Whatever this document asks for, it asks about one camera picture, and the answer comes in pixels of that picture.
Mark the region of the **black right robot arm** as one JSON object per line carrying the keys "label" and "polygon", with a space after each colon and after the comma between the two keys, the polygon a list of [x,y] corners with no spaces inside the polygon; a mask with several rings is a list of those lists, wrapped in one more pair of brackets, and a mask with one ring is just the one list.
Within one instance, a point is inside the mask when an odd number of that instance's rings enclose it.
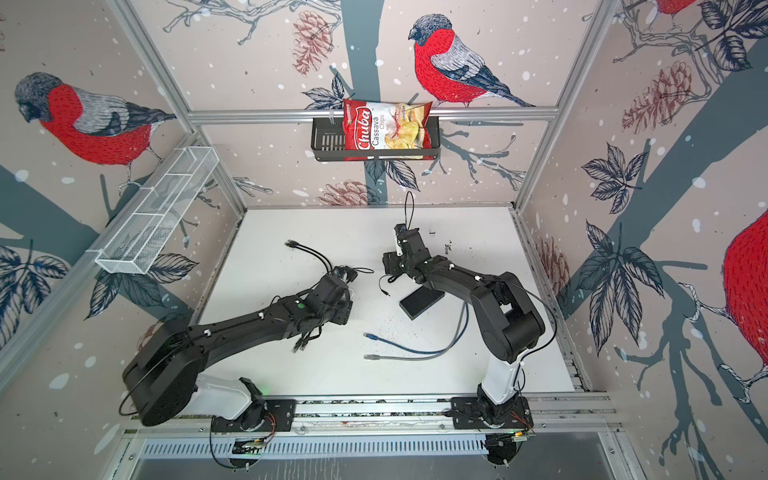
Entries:
{"label": "black right robot arm", "polygon": [[448,294],[464,303],[491,354],[485,376],[474,397],[454,397],[445,415],[457,430],[533,430],[527,399],[518,383],[526,356],[538,351],[546,322],[534,306],[536,296],[511,272],[483,274],[457,265],[445,256],[430,254],[417,228],[394,227],[397,249],[383,255],[385,273],[406,276],[418,289],[400,300],[414,319]]}

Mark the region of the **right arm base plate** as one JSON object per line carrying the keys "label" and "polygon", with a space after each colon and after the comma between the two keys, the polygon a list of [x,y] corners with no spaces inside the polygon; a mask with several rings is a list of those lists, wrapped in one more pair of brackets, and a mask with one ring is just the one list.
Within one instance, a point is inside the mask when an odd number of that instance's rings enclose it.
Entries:
{"label": "right arm base plate", "polygon": [[516,395],[496,405],[485,397],[453,397],[443,415],[456,430],[507,429],[529,431],[534,422],[528,400]]}

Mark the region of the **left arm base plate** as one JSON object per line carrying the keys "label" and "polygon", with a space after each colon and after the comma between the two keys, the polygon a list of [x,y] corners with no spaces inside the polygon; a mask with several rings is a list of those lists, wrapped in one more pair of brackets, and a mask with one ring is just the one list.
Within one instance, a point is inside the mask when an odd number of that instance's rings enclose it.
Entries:
{"label": "left arm base plate", "polygon": [[295,416],[297,401],[294,399],[266,398],[253,402],[237,418],[228,420],[214,416],[212,433],[280,433],[289,432]]}

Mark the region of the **black power adapter with cable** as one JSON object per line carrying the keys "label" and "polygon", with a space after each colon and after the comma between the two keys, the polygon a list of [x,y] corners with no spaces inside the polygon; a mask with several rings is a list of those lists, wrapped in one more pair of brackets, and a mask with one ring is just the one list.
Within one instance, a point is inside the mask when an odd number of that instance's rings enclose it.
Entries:
{"label": "black power adapter with cable", "polygon": [[346,265],[337,265],[331,272],[342,281],[352,283],[360,274],[374,274],[375,271],[368,267],[351,267]]}

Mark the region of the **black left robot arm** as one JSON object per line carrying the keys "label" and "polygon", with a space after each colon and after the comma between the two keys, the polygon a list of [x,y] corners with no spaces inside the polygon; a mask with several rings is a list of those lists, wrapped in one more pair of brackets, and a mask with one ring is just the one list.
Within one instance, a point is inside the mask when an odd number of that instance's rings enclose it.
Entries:
{"label": "black left robot arm", "polygon": [[296,338],[297,352],[319,338],[325,324],[345,325],[353,305],[348,284],[357,276],[337,267],[312,287],[249,314],[195,326],[183,320],[164,323],[122,374],[134,414],[147,427],[160,425],[201,391],[198,378],[208,367],[273,341]]}

